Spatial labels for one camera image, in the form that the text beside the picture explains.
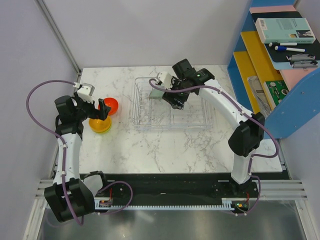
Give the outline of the red plastic bowl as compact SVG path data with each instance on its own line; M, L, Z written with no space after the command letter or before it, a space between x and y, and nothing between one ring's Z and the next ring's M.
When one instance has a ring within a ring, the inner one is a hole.
M110 107L110 108L111 108L110 111L108 112L108 115L109 115L109 116L114 115L114 114L118 111L118 109L119 109L119 103L118 103L118 101L117 101L115 98L113 98L113 97L107 97L107 98L104 98L103 101L104 101L104 104L105 104L107 107Z

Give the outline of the yellow plastic bowl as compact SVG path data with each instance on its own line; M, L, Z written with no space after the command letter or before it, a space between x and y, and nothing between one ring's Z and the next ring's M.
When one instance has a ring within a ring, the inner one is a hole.
M105 120L89 119L88 124L95 133L104 133L112 126L112 119L108 116Z

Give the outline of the green ceramic bowl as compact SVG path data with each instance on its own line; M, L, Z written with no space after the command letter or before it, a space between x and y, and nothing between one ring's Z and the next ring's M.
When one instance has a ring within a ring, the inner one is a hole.
M163 95L164 95L164 91L158 90L158 89L152 89L148 98L150 100L162 100L163 99Z

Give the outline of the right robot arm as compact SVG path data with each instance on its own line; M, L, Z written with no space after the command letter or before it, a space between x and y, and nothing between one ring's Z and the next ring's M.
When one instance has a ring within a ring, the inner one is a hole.
M183 109L189 95L194 93L220 112L230 124L233 133L228 140L234 153L229 191L235 197L247 191L246 182L250 179L250 156L256 152L264 138L265 117L253 113L225 92L215 76L206 68L196 70L187 59L172 67L175 75L160 72L157 76L164 87L162 99L173 109Z

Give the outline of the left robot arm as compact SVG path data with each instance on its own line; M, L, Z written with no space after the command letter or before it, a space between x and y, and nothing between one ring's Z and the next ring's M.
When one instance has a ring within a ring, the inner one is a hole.
M95 195L104 197L110 191L101 171L90 172L85 180L81 180L83 121L105 121L111 108L103 99L98 100L96 108L94 102L86 102L77 94L61 96L54 103L58 111L55 124L58 164L53 184L45 188L44 197L60 223L75 219L81 225L84 216L95 210Z

